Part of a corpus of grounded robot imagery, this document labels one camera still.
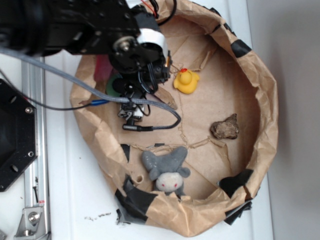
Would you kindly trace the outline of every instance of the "gray cable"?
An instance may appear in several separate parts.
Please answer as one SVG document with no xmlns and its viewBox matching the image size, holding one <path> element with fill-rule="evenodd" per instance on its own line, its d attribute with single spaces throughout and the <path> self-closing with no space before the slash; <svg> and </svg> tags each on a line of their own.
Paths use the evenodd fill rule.
<svg viewBox="0 0 320 240">
<path fill-rule="evenodd" d="M 89 92 L 91 92 L 92 94 L 96 95 L 97 97 L 101 98 L 101 99 L 104 99 L 104 100 L 108 100 L 110 102 L 116 102 L 116 103 L 121 103 L 121 104 L 126 104 L 126 103 L 129 103 L 130 101 L 135 103 L 135 104 L 147 104 L 147 105 L 153 105 L 153 106 L 156 106 L 158 108 L 161 108 L 161 109 L 164 109 L 170 113 L 172 113 L 176 118 L 177 118 L 177 121 L 170 125 L 170 126 L 153 126 L 153 130 L 160 130 L 160 129 L 171 129 L 171 128 L 174 128 L 176 127 L 180 121 L 181 121 L 181 117 L 179 116 L 179 114 L 173 110 L 170 106 L 168 106 L 167 104 L 165 103 L 162 103 L 162 102 L 156 102 L 156 101 L 150 101 L 150 100 L 145 100 L 145 99 L 138 99 L 138 98 L 132 98 L 131 100 L 126 98 L 126 97 L 116 97 L 116 96 L 109 96 L 107 94 L 104 94 L 100 91 L 98 91 L 97 89 L 85 84 L 83 81 L 79 80 L 78 78 L 70 75 L 70 74 L 67 74 L 66 72 L 63 72 L 53 66 L 50 66 L 50 65 L 47 65 L 45 64 L 44 62 L 41 62 L 31 56 L 28 56 L 28 55 L 25 55 L 23 53 L 20 53 L 18 51 L 15 51 L 15 50 L 11 50 L 11 49 L 8 49 L 8 48 L 3 48 L 3 47 L 0 47 L 0 54 L 4 54 L 4 55 L 8 55 L 8 56 L 11 56 L 11 57 L 14 57 L 16 59 L 20 59 L 24 62 L 27 62 L 27 63 L 30 63 L 32 65 L 35 65 L 39 68 L 42 68 L 44 70 L 47 70 L 53 74 L 56 74 L 64 79 L 67 79 L 71 82 L 73 82 L 74 84 L 77 84 L 79 85 L 80 87 L 88 90 Z"/>
</svg>

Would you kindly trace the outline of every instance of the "crumpled paper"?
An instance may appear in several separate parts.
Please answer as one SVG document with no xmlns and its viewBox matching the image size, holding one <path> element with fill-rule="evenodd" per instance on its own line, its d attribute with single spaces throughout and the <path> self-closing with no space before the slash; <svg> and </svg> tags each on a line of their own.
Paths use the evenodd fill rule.
<svg viewBox="0 0 320 240">
<path fill-rule="evenodd" d="M 141 162 L 149 150 L 165 154 L 185 146 L 188 156 L 184 167 L 191 170 L 184 179 L 186 196 L 157 197 L 149 206 L 146 224 L 192 237 L 226 218 L 230 211 L 254 198 L 276 154 L 278 143 L 277 84 L 264 63 L 253 51 L 236 57 L 231 47 L 238 38 L 225 28 L 218 14 L 187 0 L 177 1 L 175 17 L 161 27 L 171 51 L 171 78 L 163 86 L 174 97 L 182 117 L 174 129 L 153 132 L 122 130 L 125 120 L 118 118 L 119 106 L 108 103 L 74 111 L 84 140 L 94 153 L 110 188 L 124 196 L 123 184 L 130 176 L 135 186 L 150 192 L 153 183 Z M 158 0 L 161 22 L 173 8 L 173 1 Z M 95 56 L 83 56 L 76 76 L 104 92 L 105 85 L 94 81 Z M 173 87 L 175 74 L 182 68 L 200 76 L 194 93 L 185 95 Z M 74 85 L 70 101 L 95 99 Z M 151 116 L 143 126 L 170 125 L 170 113 L 151 107 Z M 237 114 L 240 133 L 237 139 L 214 139 L 213 122 Z M 130 145 L 129 162 L 120 144 Z M 247 184 L 230 198 L 217 182 L 235 176 L 244 169 L 253 170 Z"/>
</svg>

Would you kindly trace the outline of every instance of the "blue wire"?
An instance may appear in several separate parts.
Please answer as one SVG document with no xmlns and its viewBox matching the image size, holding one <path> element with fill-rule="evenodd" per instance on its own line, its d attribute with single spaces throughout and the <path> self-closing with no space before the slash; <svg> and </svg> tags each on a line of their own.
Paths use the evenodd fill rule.
<svg viewBox="0 0 320 240">
<path fill-rule="evenodd" d="M 99 105 L 107 104 L 107 103 L 109 103 L 108 100 L 98 99 L 98 100 L 93 100 L 93 101 L 91 102 L 91 106 L 99 106 Z"/>
</svg>

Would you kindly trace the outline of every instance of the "rock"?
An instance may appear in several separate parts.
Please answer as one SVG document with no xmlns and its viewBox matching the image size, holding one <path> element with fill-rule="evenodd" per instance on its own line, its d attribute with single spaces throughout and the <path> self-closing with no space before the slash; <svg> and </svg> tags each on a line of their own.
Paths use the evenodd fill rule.
<svg viewBox="0 0 320 240">
<path fill-rule="evenodd" d="M 239 134 L 237 114 L 232 114 L 224 121 L 214 122 L 210 130 L 217 139 L 236 139 Z"/>
</svg>

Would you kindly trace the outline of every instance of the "black metal plate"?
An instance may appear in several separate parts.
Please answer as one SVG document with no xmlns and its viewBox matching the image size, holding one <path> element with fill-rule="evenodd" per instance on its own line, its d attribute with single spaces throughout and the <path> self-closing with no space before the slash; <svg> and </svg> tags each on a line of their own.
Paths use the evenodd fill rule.
<svg viewBox="0 0 320 240">
<path fill-rule="evenodd" d="M 0 192 L 37 157 L 36 109 L 0 79 Z"/>
</svg>

